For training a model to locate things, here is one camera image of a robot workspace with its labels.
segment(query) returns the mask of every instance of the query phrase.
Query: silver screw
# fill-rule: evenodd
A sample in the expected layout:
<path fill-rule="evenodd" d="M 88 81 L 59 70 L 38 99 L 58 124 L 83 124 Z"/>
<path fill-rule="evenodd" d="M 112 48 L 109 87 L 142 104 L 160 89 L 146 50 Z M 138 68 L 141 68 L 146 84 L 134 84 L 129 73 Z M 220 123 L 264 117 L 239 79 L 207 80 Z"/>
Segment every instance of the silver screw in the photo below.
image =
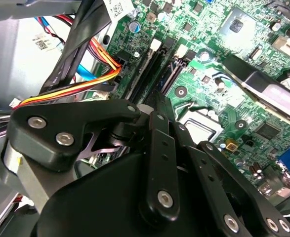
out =
<path fill-rule="evenodd" d="M 62 146 L 71 146 L 74 143 L 74 137 L 67 132 L 58 133 L 56 136 L 56 141 Z"/>
<path fill-rule="evenodd" d="M 40 117 L 31 117 L 27 122 L 29 126 L 36 129 L 42 129 L 47 125 L 46 121 Z"/>
<path fill-rule="evenodd" d="M 275 232 L 279 232 L 278 226 L 274 223 L 273 220 L 267 218 L 268 226 Z"/>
<path fill-rule="evenodd" d="M 165 208 L 171 208 L 173 206 L 173 199 L 169 193 L 166 191 L 159 191 L 158 193 L 158 201 Z"/>
<path fill-rule="evenodd" d="M 208 149 L 210 149 L 211 151 L 213 150 L 213 146 L 212 146 L 210 143 L 206 143 L 206 147 L 207 147 Z"/>
<path fill-rule="evenodd" d="M 158 118 L 160 118 L 161 120 L 165 120 L 164 117 L 162 117 L 161 115 L 157 115 Z"/>
<path fill-rule="evenodd" d="M 127 108 L 132 112 L 136 112 L 136 109 L 133 106 L 128 105 Z"/>
<path fill-rule="evenodd" d="M 180 128 L 181 130 L 183 130 L 183 131 L 186 130 L 186 127 L 185 127 L 184 125 L 182 125 L 182 124 L 179 125 L 179 128 Z"/>
<path fill-rule="evenodd" d="M 237 233 L 239 231 L 238 223 L 231 215 L 226 214 L 224 216 L 224 221 L 225 221 L 226 225 L 228 226 L 228 228 L 230 228 L 230 230 L 232 232 Z"/>
<path fill-rule="evenodd" d="M 279 220 L 279 222 L 280 222 L 282 228 L 283 228 L 286 232 L 290 233 L 290 228 L 289 228 L 289 226 L 288 226 L 288 225 L 287 225 L 283 220 Z"/>

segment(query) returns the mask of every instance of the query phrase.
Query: white sticker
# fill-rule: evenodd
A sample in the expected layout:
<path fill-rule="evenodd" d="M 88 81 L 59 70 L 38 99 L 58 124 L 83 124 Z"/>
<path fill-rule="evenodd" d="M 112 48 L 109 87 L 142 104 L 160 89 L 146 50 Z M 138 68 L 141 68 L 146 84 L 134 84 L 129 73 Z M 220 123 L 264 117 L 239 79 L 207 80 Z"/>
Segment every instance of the white sticker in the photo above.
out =
<path fill-rule="evenodd" d="M 9 104 L 9 107 L 14 108 L 14 107 L 18 106 L 20 103 L 21 103 L 21 100 L 14 98 L 12 100 L 12 102 Z"/>
<path fill-rule="evenodd" d="M 134 10 L 131 0 L 104 0 L 104 3 L 112 22 L 118 22 Z"/>
<path fill-rule="evenodd" d="M 57 47 L 60 43 L 59 39 L 52 37 L 46 33 L 40 33 L 35 35 L 32 39 L 34 44 L 40 49 L 40 51 L 47 52 Z"/>

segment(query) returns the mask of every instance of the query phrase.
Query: white connector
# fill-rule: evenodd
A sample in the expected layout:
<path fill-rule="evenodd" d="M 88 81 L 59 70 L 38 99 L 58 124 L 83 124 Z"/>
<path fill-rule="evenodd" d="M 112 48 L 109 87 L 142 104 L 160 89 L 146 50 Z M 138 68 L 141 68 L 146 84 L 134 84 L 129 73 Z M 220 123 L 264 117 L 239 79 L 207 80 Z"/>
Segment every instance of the white connector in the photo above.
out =
<path fill-rule="evenodd" d="M 161 44 L 162 44 L 161 41 L 153 39 L 153 41 L 150 44 L 150 49 L 156 52 L 160 48 Z"/>
<path fill-rule="evenodd" d="M 183 58 L 188 50 L 189 48 L 187 46 L 181 44 L 174 56 L 177 58 Z"/>
<path fill-rule="evenodd" d="M 279 36 L 272 44 L 280 52 L 290 57 L 290 38 Z"/>

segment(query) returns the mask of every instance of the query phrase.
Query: motherboard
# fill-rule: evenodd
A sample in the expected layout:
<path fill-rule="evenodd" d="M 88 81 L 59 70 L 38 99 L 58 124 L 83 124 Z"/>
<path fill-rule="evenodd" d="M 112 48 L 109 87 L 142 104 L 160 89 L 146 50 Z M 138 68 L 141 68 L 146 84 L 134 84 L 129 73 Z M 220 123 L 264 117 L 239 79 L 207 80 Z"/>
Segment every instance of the motherboard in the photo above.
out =
<path fill-rule="evenodd" d="M 290 0 L 133 5 L 108 45 L 123 65 L 113 97 L 146 104 L 160 91 L 195 143 L 213 142 L 272 202 L 288 198 Z"/>

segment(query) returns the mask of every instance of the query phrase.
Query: yellow wire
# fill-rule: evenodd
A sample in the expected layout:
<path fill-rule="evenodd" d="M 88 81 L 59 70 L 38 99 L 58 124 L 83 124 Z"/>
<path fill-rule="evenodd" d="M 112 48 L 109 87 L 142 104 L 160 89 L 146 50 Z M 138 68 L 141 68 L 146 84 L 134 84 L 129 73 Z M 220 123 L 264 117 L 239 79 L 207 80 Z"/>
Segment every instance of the yellow wire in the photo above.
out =
<path fill-rule="evenodd" d="M 120 64 L 115 62 L 115 60 L 108 54 L 108 52 L 102 47 L 102 45 L 100 45 L 100 43 L 95 38 L 92 38 L 92 42 L 95 44 L 96 48 L 99 49 L 99 52 L 101 51 L 103 55 L 105 55 L 106 58 L 108 58 L 116 67 L 120 67 Z"/>
<path fill-rule="evenodd" d="M 41 95 L 41 96 L 37 96 L 37 97 L 28 98 L 28 99 L 24 100 L 23 102 L 21 102 L 21 105 L 25 104 L 25 103 L 32 102 L 34 100 L 46 100 L 46 99 L 58 96 L 58 95 L 63 94 L 63 93 L 67 93 L 67 92 L 71 92 L 71 91 L 74 91 L 74 90 L 82 89 L 82 88 L 85 88 L 85 87 L 90 87 L 90 86 L 95 85 L 95 84 L 103 83 L 103 82 L 105 82 L 107 80 L 110 80 L 113 77 L 117 76 L 120 73 L 120 70 L 121 69 L 119 68 L 119 69 L 117 69 L 115 72 L 113 72 L 111 74 L 102 76 L 102 77 L 100 77 L 98 79 L 95 79 L 93 81 L 87 81 L 85 83 L 82 83 L 80 85 L 77 85 L 77 86 L 74 86 L 74 87 L 71 87 L 71 88 L 68 88 L 68 89 L 60 90 L 60 91 L 53 92 L 53 93 L 50 93 L 50 94 L 47 94 L 47 95 Z"/>

